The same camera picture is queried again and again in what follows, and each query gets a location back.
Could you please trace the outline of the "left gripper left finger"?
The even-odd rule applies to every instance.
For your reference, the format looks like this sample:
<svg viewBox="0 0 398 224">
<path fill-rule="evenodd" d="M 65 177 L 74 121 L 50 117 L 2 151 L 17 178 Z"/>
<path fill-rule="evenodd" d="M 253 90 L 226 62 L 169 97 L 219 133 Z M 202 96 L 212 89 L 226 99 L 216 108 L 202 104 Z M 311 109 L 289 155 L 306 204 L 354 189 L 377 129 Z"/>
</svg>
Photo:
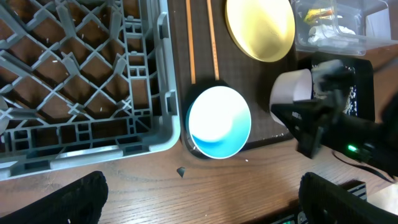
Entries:
<svg viewBox="0 0 398 224">
<path fill-rule="evenodd" d="M 1 218 L 1 223 L 98 223 L 108 199 L 101 171 L 88 175 Z"/>
</svg>

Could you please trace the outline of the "white bowl with crumbs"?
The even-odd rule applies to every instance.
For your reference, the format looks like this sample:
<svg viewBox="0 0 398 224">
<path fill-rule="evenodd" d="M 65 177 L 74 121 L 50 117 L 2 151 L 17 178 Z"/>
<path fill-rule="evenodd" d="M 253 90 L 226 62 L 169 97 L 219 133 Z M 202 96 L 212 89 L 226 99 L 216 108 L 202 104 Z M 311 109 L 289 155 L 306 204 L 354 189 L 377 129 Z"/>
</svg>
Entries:
<svg viewBox="0 0 398 224">
<path fill-rule="evenodd" d="M 309 69 L 280 74 L 272 86 L 269 98 L 269 110 L 272 119 L 284 126 L 283 122 L 271 111 L 271 106 L 273 104 L 289 104 L 294 101 L 310 100 L 312 89 L 312 74 Z"/>
</svg>

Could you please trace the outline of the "green yellow snack wrapper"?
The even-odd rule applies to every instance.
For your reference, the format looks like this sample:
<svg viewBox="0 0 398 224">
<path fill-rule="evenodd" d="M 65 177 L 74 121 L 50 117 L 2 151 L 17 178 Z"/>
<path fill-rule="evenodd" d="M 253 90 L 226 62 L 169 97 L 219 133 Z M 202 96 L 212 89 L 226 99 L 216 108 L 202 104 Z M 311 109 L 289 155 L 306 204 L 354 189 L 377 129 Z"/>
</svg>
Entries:
<svg viewBox="0 0 398 224">
<path fill-rule="evenodd" d="M 317 23 L 317 20 L 320 19 L 331 19 L 332 15 L 333 10 L 330 7 L 321 9 L 309 9 L 303 21 L 307 24 L 314 24 Z"/>
</svg>

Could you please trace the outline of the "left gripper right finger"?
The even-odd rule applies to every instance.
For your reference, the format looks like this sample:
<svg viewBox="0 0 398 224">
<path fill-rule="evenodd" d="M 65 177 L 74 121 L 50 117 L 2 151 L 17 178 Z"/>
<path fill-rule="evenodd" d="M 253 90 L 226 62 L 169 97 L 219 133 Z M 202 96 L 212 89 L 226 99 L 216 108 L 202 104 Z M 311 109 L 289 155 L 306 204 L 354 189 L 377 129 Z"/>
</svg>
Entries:
<svg viewBox="0 0 398 224">
<path fill-rule="evenodd" d="M 368 203 L 313 172 L 302 176 L 298 200 L 309 223 L 397 224 L 397 215 Z"/>
</svg>

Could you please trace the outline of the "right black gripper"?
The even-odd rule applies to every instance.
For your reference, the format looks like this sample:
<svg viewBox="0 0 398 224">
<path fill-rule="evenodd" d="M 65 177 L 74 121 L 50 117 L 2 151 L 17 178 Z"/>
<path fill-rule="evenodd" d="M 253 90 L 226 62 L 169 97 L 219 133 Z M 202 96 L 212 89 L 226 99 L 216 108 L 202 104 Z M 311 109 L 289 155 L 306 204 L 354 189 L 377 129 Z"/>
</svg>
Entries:
<svg viewBox="0 0 398 224">
<path fill-rule="evenodd" d="M 312 158 L 323 135 L 345 110 L 350 88 L 354 85 L 354 73 L 347 70 L 341 60 L 322 62 L 310 71 L 312 98 L 273 104 L 271 111 L 298 141 L 297 151 Z"/>
</svg>

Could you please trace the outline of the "white tissue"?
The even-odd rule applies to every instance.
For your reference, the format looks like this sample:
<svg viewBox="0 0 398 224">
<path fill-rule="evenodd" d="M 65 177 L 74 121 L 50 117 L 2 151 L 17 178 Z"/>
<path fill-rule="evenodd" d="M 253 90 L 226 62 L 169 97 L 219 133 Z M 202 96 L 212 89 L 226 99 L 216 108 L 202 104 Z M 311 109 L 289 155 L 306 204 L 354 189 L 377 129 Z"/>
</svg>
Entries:
<svg viewBox="0 0 398 224">
<path fill-rule="evenodd" d="M 313 45 L 328 45 L 337 41 L 349 41 L 349 38 L 339 35 L 332 25 L 313 26 L 308 35 L 308 43 Z"/>
</svg>

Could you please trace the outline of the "white cup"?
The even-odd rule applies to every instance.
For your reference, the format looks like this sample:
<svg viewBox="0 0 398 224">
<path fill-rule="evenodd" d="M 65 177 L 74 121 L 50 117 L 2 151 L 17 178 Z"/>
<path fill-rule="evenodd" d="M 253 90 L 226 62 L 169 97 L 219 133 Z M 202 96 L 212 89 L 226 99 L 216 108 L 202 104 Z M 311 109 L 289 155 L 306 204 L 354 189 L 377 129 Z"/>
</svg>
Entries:
<svg viewBox="0 0 398 224">
<path fill-rule="evenodd" d="M 0 118 L 0 134 L 3 134 L 9 124 L 9 120 L 5 115 L 5 112 L 9 109 L 6 101 L 3 97 L 0 98 L 0 110 L 1 110 L 1 118 Z"/>
</svg>

